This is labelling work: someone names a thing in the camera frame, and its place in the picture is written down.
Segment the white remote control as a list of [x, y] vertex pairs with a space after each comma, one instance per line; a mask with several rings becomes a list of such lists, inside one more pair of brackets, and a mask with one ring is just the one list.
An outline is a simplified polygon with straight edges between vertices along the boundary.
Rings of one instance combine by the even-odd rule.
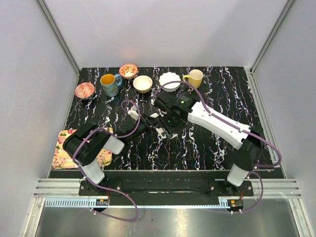
[[164, 128], [156, 128], [156, 132], [158, 133], [158, 135], [163, 138], [163, 139], [173, 139], [175, 137], [178, 136], [177, 133], [173, 133], [173, 134], [170, 134], [167, 130], [165, 130]]

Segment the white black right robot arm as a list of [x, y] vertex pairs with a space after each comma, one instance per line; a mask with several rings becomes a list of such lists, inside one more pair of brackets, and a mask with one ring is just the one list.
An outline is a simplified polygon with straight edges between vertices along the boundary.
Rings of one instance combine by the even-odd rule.
[[182, 131], [187, 122], [197, 124], [226, 140], [237, 150], [232, 168], [225, 182], [225, 191], [235, 196], [242, 190], [242, 183], [254, 169], [255, 161], [263, 152], [263, 143], [249, 135], [263, 137], [263, 131], [250, 129], [250, 126], [234, 121], [208, 107], [201, 100], [187, 92], [180, 96], [162, 91], [155, 99], [154, 106], [165, 115], [160, 119], [165, 133], [169, 135]]

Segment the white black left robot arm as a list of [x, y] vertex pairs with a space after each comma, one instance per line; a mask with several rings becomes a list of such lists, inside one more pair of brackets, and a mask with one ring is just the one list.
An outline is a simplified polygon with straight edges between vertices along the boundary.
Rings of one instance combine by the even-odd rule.
[[115, 138], [105, 129], [96, 131], [87, 142], [82, 144], [83, 140], [89, 134], [95, 131], [98, 126], [87, 122], [80, 126], [72, 135], [64, 141], [63, 150], [75, 161], [75, 164], [82, 169], [84, 176], [90, 183], [90, 190], [96, 195], [102, 195], [107, 189], [105, 174], [97, 162], [97, 156], [102, 149], [108, 150], [114, 154], [119, 154], [125, 145], [141, 134], [154, 130], [154, 124], [158, 120], [158, 114], [141, 115], [140, 124], [137, 130], [128, 137]]

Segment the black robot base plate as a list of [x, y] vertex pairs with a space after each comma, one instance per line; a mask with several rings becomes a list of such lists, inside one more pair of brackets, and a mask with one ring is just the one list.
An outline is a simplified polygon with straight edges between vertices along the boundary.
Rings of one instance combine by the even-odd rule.
[[227, 180], [228, 171], [105, 171], [99, 185], [126, 194], [197, 194], [210, 197], [252, 197], [250, 181], [238, 187]]

